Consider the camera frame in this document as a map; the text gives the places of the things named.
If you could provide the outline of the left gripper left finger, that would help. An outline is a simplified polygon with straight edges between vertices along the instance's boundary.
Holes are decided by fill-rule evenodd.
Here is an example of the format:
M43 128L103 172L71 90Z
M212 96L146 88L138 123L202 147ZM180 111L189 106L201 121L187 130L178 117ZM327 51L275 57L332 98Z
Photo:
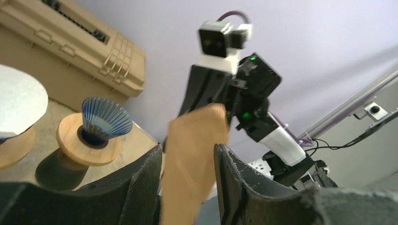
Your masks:
M153 225L159 220L162 149L75 191L28 182L0 185L3 225Z

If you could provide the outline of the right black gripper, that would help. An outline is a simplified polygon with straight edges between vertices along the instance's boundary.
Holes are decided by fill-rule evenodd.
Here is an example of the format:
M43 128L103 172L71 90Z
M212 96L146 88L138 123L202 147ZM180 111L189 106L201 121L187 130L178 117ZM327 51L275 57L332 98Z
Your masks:
M192 65L179 116L211 103L221 103L226 109L227 123L236 114L243 81L231 73Z

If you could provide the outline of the white paper coffee filter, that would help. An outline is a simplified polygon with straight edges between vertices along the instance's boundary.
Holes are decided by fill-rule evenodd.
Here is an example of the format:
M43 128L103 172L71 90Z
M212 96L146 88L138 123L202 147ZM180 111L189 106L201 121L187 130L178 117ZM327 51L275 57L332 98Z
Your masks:
M46 112L48 94L30 74L0 66L0 140L18 136Z

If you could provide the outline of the brown paper coffee filter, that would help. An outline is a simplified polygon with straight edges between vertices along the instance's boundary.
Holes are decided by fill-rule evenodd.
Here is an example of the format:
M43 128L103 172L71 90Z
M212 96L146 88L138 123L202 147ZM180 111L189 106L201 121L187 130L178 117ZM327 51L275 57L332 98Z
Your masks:
M225 106L212 103L172 120L162 178L162 225L192 225L215 183L214 145L228 143Z

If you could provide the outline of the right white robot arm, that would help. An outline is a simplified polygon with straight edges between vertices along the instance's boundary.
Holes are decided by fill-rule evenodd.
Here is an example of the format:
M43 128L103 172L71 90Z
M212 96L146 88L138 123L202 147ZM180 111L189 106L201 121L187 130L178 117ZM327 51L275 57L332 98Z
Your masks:
M288 132L287 126L268 110L268 97L281 80L281 76L255 53L237 64L235 75L194 64L180 114L211 103L223 104L227 121L236 117L237 130L244 130L252 140L269 149L256 169L282 185L295 187L316 162Z

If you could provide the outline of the red black coffee carafe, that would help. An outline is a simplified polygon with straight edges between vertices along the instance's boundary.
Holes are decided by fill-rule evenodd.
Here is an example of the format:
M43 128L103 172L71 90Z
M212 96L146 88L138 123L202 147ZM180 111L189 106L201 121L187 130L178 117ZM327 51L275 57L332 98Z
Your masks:
M72 160L57 149L39 163L35 178L44 188L69 191L80 185L88 168L89 166Z

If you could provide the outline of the blue glass dripper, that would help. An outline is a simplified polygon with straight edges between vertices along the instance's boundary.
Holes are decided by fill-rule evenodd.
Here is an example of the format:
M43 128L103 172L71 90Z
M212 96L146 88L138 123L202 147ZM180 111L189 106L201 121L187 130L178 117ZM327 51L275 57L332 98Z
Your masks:
M119 103L104 97L89 97L82 103L83 125L78 132L84 142L103 148L110 139L132 130L133 121Z

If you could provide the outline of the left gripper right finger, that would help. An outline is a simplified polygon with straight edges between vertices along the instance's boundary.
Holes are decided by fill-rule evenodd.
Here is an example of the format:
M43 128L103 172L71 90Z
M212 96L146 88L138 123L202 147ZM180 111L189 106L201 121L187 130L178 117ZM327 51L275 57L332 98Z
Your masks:
M398 194L351 188L296 191L243 162L225 144L214 146L223 225L395 225Z

